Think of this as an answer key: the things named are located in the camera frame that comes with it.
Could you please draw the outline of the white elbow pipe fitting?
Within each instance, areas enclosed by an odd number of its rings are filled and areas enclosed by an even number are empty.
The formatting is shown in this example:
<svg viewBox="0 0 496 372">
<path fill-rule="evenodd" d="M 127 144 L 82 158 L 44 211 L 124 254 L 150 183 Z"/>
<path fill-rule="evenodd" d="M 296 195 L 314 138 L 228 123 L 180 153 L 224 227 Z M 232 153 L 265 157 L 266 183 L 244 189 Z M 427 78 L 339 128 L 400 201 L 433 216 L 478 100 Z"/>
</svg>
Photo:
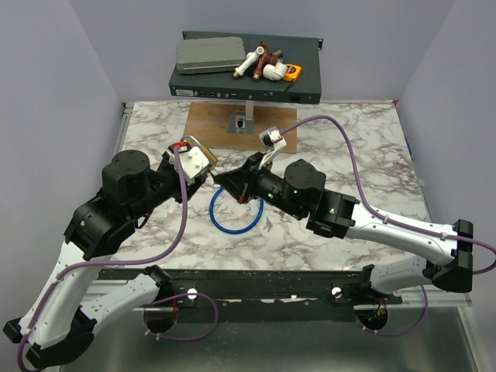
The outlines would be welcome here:
<svg viewBox="0 0 496 372">
<path fill-rule="evenodd" d="M 283 80 L 287 70 L 288 67 L 283 63 L 266 64 L 263 68 L 263 77 L 270 81 Z"/>
</svg>

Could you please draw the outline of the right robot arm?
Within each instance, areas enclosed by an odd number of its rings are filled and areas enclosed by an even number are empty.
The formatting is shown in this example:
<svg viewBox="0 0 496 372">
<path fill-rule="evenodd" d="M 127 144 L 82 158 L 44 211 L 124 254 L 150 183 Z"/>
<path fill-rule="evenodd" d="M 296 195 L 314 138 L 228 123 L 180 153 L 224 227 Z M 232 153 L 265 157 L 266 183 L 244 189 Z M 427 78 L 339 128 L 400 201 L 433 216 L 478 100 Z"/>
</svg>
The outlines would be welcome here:
<svg viewBox="0 0 496 372">
<path fill-rule="evenodd" d="M 390 264 L 368 265 L 356 286 L 358 298 L 376 302 L 403 288 L 431 284 L 438 289 L 468 293 L 473 287 L 472 247 L 457 238 L 470 238 L 473 226 L 465 220 L 453 225 L 432 224 L 368 210 L 363 201 L 326 189 L 326 175 L 300 159 L 282 177 L 262 166 L 262 153 L 242 167 L 216 174 L 213 180 L 240 204 L 259 198 L 297 220 L 318 236 L 371 241 L 411 254 Z"/>
</svg>

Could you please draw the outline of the blue cable lock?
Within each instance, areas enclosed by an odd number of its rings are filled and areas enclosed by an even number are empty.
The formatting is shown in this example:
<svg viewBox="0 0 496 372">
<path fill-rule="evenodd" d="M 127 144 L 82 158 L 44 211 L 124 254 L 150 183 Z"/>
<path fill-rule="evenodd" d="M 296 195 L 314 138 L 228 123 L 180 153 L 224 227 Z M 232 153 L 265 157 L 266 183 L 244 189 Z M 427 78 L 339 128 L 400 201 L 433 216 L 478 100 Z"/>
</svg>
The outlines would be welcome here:
<svg viewBox="0 0 496 372">
<path fill-rule="evenodd" d="M 219 188 L 212 196 L 208 214 L 215 228 L 226 234 L 239 235 L 248 233 L 259 224 L 264 207 L 260 199 L 248 205 L 237 205 L 223 188 Z"/>
</svg>

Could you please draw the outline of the brass padlock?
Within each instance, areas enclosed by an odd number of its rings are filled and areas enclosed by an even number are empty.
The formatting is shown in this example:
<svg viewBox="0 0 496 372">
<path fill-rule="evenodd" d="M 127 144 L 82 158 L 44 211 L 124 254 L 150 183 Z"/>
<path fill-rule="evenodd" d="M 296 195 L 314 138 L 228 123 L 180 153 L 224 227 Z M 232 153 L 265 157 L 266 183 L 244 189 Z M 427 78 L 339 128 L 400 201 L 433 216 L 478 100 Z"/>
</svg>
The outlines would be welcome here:
<svg viewBox="0 0 496 372">
<path fill-rule="evenodd" d="M 183 135 L 181 137 L 181 140 L 186 140 L 189 143 L 193 143 L 194 145 L 196 145 L 196 147 L 198 147 L 200 149 L 201 152 L 203 152 L 203 154 L 208 159 L 208 162 L 209 162 L 208 168 L 209 168 L 209 170 L 211 170 L 218 163 L 218 159 L 214 155 L 214 153 L 207 146 L 203 145 L 194 136 L 192 136 L 192 135 Z"/>
</svg>

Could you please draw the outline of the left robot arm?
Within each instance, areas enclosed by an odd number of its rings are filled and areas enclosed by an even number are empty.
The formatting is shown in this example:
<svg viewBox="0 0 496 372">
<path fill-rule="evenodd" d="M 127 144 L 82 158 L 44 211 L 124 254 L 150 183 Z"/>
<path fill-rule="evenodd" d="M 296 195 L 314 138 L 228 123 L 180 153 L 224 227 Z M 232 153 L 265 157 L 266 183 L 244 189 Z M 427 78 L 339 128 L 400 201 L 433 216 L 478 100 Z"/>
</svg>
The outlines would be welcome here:
<svg viewBox="0 0 496 372">
<path fill-rule="evenodd" d="M 153 210 L 169 199 L 186 204 L 215 162 L 203 148 L 186 142 L 171 145 L 156 170 L 138 150 L 112 158 L 102 170 L 97 195 L 75 210 L 36 302 L 4 326 L 4 334 L 19 347 L 21 370 L 71 363 L 113 320 L 141 305 L 170 301 L 171 277 L 154 258 L 142 260 L 143 272 L 120 289 L 93 301 L 84 296 L 101 268 L 112 263 L 121 244 L 144 226 Z"/>
</svg>

